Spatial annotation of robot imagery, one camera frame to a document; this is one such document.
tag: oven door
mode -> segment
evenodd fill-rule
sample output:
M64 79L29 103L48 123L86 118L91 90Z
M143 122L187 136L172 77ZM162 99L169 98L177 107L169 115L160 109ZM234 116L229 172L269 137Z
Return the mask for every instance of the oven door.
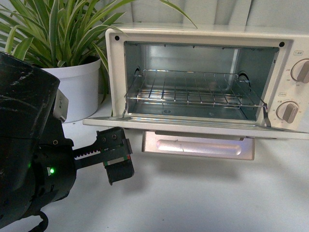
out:
M144 152L253 160L255 138L304 139L309 133L255 125L142 117L94 117L86 125L143 130Z

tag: temperature knob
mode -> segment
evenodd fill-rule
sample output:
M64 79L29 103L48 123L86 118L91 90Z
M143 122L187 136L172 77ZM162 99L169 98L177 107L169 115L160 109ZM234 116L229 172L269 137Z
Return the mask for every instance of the temperature knob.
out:
M291 71L291 76L294 80L303 83L309 82L309 59L303 59L297 62Z
M287 101L278 107L277 116L287 123L292 123L294 122L297 112L298 105L293 101Z

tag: oven rack rail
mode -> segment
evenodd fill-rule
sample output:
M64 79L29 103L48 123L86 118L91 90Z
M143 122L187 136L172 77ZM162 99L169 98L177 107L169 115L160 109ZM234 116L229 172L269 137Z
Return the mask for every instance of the oven rack rail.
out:
M135 76L125 97L143 103L267 109L249 80L235 73L147 69Z

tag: white toaster oven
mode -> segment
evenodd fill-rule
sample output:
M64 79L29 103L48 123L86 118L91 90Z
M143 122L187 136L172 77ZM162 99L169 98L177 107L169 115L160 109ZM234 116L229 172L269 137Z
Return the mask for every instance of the white toaster oven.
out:
M309 104L309 35L274 28L136 23L106 32L112 116L142 150L254 159L254 138L297 132Z

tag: white countertop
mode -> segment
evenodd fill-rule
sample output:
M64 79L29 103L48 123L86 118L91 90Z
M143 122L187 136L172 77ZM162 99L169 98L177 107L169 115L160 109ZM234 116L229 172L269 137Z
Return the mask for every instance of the white countertop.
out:
M98 114L110 115L105 102ZM75 147L93 143L82 121L65 123ZM102 164L78 170L69 196L42 209L47 232L307 232L309 141L256 140L255 160L141 152L141 131L125 130L135 174L109 185ZM3 232L29 231L30 217Z

